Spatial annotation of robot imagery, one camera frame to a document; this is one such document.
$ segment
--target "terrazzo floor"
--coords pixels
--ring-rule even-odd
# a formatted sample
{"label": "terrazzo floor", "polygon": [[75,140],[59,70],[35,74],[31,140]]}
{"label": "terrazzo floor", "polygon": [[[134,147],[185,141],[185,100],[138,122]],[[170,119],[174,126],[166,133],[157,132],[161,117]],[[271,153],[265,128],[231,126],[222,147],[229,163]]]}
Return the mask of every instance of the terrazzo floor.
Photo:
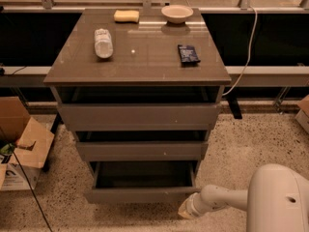
{"label": "terrazzo floor", "polygon": [[[34,117],[48,127],[52,121],[52,116]],[[50,169],[42,172],[35,193],[53,231],[245,231],[246,213],[234,208],[184,220],[177,214],[180,203],[89,204],[83,193],[93,178],[64,125],[56,132],[48,160]],[[309,136],[295,114],[250,112],[235,120],[225,112],[211,133],[197,186],[247,189],[254,171],[271,162],[309,179]],[[48,231],[29,190],[1,191],[0,203],[0,231]]]}

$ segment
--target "black cable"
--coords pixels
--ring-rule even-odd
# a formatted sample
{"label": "black cable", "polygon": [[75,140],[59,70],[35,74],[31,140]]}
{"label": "black cable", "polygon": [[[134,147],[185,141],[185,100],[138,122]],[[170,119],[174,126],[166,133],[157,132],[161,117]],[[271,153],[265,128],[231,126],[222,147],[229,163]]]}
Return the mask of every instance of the black cable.
{"label": "black cable", "polygon": [[21,70],[23,70],[23,69],[25,69],[25,68],[27,68],[28,66],[24,66],[24,67],[22,67],[22,68],[20,68],[20,69],[18,69],[18,70],[16,70],[16,71],[14,71],[13,73],[11,73],[11,74],[9,74],[9,75],[14,75],[15,73],[17,73],[17,72],[19,72],[19,71],[21,71]]}
{"label": "black cable", "polygon": [[36,202],[37,202],[37,204],[38,204],[38,206],[39,206],[39,209],[40,209],[40,211],[41,211],[41,213],[42,213],[42,217],[44,218],[45,223],[46,223],[46,225],[47,225],[49,231],[52,232],[52,229],[51,229],[51,227],[50,227],[50,225],[49,225],[49,222],[48,222],[48,220],[47,220],[47,218],[46,218],[46,216],[45,216],[45,214],[44,214],[44,212],[43,212],[43,210],[42,210],[41,204],[39,203],[39,200],[38,200],[38,198],[37,198],[37,195],[34,193],[32,187],[31,187],[31,184],[30,184],[30,181],[29,181],[29,179],[28,179],[28,176],[26,175],[26,173],[25,173],[25,171],[24,171],[22,165],[20,164],[19,159],[17,158],[17,155],[15,154],[15,152],[13,152],[13,154],[14,154],[14,156],[15,156],[15,158],[16,158],[16,160],[17,160],[17,162],[18,162],[18,164],[19,164],[19,166],[20,166],[20,168],[21,168],[22,173],[24,174],[24,176],[25,176],[25,178],[26,178],[26,180],[27,180],[27,183],[28,183],[28,185],[29,185],[29,188],[30,188],[30,190],[31,190],[31,192],[32,192],[32,194],[33,194],[33,197],[35,198],[35,200],[36,200]]}

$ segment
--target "cardboard box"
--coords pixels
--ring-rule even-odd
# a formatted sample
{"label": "cardboard box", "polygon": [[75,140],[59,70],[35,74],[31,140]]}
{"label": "cardboard box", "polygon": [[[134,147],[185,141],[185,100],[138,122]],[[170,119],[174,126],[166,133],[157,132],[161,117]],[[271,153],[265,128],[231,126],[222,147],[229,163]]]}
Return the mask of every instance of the cardboard box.
{"label": "cardboard box", "polygon": [[305,112],[305,114],[307,114],[307,116],[309,116],[309,95],[299,101],[297,105]]}
{"label": "cardboard box", "polygon": [[303,110],[299,110],[295,118],[300,123],[300,125],[309,133],[309,116]]}
{"label": "cardboard box", "polygon": [[[16,143],[14,150],[34,189],[54,134],[32,118],[17,97],[0,98],[0,140]],[[0,164],[1,190],[29,189],[14,155]]]}

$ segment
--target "dresser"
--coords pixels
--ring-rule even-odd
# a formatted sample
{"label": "dresser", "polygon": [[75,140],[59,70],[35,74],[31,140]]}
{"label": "dresser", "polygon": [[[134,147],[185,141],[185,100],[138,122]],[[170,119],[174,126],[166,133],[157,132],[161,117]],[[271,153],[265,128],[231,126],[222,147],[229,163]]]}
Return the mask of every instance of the dresser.
{"label": "dresser", "polygon": [[[160,9],[138,23],[116,23],[115,10],[85,10],[44,84],[94,178],[90,203],[183,201],[195,177],[230,83],[198,10],[186,24]],[[108,29],[109,59],[95,54],[94,32]],[[178,44],[201,60],[182,65]]]}

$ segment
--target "white can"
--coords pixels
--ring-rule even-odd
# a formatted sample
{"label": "white can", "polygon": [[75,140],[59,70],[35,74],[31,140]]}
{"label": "white can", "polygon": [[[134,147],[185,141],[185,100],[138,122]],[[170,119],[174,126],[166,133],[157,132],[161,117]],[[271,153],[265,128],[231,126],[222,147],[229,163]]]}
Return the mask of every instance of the white can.
{"label": "white can", "polygon": [[107,29],[95,31],[95,51],[100,58],[109,58],[113,54],[112,38]]}

